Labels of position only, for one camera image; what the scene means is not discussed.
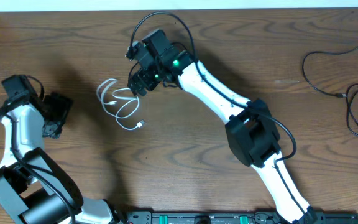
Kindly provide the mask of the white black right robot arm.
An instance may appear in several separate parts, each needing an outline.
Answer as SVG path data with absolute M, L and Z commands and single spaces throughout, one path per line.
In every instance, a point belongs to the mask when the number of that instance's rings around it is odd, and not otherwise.
M 135 95 L 144 96 L 159 83 L 174 83 L 203 102 L 224 123 L 229 148 L 253 168 L 271 194 L 278 214 L 289 223 L 314 223 L 314 209 L 298 191 L 285 166 L 278 130 L 287 128 L 267 104 L 237 94 L 215 78 L 195 53 L 180 51 L 157 29 L 140 42 L 132 39 L 126 57 L 140 69 L 128 79 Z

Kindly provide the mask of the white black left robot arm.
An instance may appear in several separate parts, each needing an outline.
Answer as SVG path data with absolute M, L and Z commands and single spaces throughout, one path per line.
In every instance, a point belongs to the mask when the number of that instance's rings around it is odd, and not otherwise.
M 73 101 L 37 92 L 31 76 L 1 84 L 5 149 L 0 163 L 0 205 L 15 223 L 126 223 L 105 200 L 82 196 L 73 179 L 45 152 L 44 138 L 58 139 Z

